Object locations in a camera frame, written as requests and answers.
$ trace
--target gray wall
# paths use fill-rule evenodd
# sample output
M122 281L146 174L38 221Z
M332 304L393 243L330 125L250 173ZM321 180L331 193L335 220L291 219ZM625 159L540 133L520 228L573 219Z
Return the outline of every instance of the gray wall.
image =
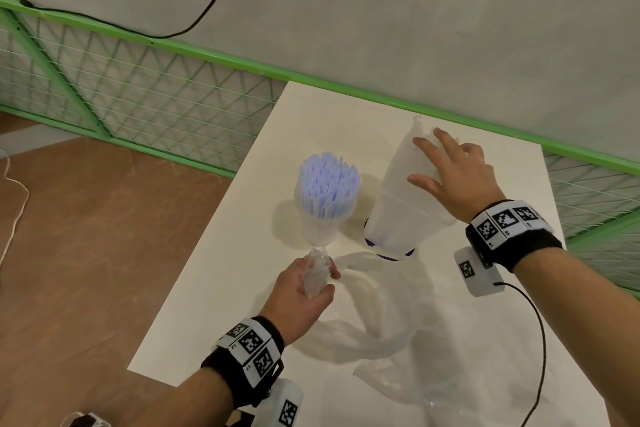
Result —
M155 33L209 0L33 0ZM219 0L185 42L640 161L640 0Z

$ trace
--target brown floor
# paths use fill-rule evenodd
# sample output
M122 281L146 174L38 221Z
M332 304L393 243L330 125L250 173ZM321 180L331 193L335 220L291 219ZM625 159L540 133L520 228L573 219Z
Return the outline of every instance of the brown floor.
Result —
M0 269L0 426L121 426L171 388L126 368L230 180L88 137L10 177L31 199ZM23 197L0 180L0 253Z

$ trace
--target blue straw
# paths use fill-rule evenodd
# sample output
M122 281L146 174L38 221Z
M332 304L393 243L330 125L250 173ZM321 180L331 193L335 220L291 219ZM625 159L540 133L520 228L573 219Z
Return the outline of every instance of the blue straw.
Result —
M300 166L298 190L301 205L316 218L340 218L348 213L360 188L355 165L336 158L331 152L314 154Z

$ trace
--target black cord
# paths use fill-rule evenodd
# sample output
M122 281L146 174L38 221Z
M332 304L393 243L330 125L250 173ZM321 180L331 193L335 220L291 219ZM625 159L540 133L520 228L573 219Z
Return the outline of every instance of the black cord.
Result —
M538 312L538 308L536 308L536 305L533 303L531 299L529 299L529 296L527 294L522 292L518 287L512 286L511 284L507 284L506 282L493 282L493 285L511 287L512 289L515 289L519 293L521 293L522 296L527 300L527 302L531 304L531 307L533 308L533 310L536 312L536 316L538 316L538 322L540 323L540 331L542 332L542 374L540 375L540 384L538 385L538 393L536 394L536 401L533 403L533 407L531 407L531 410L529 411L527 416L524 418L524 422L520 425L520 427L524 427L527 424L527 422L529 422L529 418L533 414L533 411L536 409L536 407L540 403L540 395L542 395L542 384L545 382L545 370L547 369L547 337L545 335L545 326L542 323L542 318L540 317L540 312Z
M145 34L144 32L140 32L140 31L137 31L137 30L129 29L128 27L120 26L118 24L114 24L113 22L108 22L108 21L104 21L102 19L98 19L97 17L88 16L87 14L83 14L82 12L75 12L73 10L64 10L64 9L52 9L50 7L40 7L39 5L36 5L36 4L34 4L33 2L31 2L29 0L20 0L20 3L23 6L28 7L30 9L47 10L47 11L50 11L50 12L60 12L62 14L71 14L72 16L85 17L87 19L91 19L92 21L101 22L102 24L107 24L109 26L117 27L118 29L125 30L127 32L132 33L132 34L142 35L144 37L149 37L151 39L169 39L169 38L175 37L177 35L185 34L188 31L190 31L191 29L193 29L194 27L196 27L197 24L202 20L202 18L207 15L207 12L210 10L210 8L212 8L213 4L215 4L216 1L217 0L211 0L211 2L209 2L208 6L206 6L206 8L202 11L201 15L199 15L198 18L194 22L192 22L192 24L189 27L187 27L187 29L183 29L181 31L174 32L173 34L167 34L167 35Z

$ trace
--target white table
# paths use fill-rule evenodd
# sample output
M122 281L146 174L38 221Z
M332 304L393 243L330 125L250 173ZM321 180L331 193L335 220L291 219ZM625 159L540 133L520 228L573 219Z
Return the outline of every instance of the white table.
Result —
M223 332L259 310L278 272L308 250L291 197L298 167L309 155L332 151L363 174L354 218L328 250L334 257L364 250L358 230L412 118L411 112L397 108L289 83L129 369L178 385L198 368ZM507 196L528 201L561 229L538 145L423 118L425 126L438 125L461 142L482 145ZM468 382L458 388L460 409L498 411L492 419L502 423L447 408L400 405L354 377L357 363L311 359L291 347L284 354L283 376L305 392L297 425L414 427L430 425L430 419L447 426L520 424L538 386L540 327L530 306L511 289L485 298L468 293L452 260L453 252L466 245L463 224L458 223L418 249L421 307L441 334L416 338L412 349L422 356L417 360L420 368L437 365L451 369L452 375L468 375ZM502 276L517 285L513 275L502 270ZM357 321L340 286L323 315L336 317ZM607 425L602 398L548 327L547 339L543 401L529 425Z

